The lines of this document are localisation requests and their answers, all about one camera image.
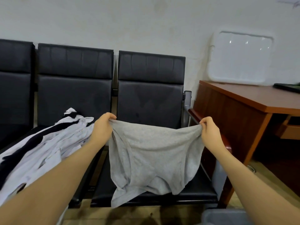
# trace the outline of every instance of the floor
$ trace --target floor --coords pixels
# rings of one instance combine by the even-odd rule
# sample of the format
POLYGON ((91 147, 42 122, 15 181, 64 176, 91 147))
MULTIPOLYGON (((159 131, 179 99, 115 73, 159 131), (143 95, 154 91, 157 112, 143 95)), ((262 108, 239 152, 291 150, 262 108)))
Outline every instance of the floor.
MULTIPOLYGON (((260 162, 251 161, 250 165, 257 171, 255 174, 291 204, 300 208, 300 197, 292 192, 274 174, 260 162)), ((83 200, 79 209, 68 209, 63 225, 126 225, 126 224, 197 224, 201 222, 201 205, 176 205, 170 207, 119 207, 90 208, 91 200, 83 200)), ((242 208, 237 195, 231 198, 228 208, 242 208)))

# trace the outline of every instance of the gray cotton briefs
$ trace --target gray cotton briefs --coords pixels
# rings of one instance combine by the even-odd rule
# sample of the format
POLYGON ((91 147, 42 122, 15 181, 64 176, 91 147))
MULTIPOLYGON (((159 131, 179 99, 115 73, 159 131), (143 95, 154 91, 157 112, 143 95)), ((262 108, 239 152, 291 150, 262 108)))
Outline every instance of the gray cotton briefs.
POLYGON ((204 144, 201 125, 182 129, 111 120, 111 179, 117 186, 111 207, 148 191, 179 194, 193 179, 204 144))

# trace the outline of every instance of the wooden desk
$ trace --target wooden desk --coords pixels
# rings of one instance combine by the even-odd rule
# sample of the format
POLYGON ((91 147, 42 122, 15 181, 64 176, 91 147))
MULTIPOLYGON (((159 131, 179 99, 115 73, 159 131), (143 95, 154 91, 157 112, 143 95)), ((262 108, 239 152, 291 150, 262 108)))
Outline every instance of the wooden desk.
MULTIPOLYGON (((247 165, 273 114, 300 116, 300 94, 271 86, 200 81, 193 108, 213 118, 229 140, 233 155, 247 165)), ((220 207, 228 204, 233 191, 227 180, 220 207)))

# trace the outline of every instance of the white wall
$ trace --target white wall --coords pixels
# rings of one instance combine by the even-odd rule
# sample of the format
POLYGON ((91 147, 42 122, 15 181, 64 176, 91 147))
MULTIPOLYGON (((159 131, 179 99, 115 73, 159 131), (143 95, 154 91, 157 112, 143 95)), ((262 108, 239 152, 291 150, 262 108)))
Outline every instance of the white wall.
POLYGON ((276 0, 0 0, 0 38, 185 56, 193 96, 224 25, 273 34, 266 84, 300 82, 300 7, 276 0))

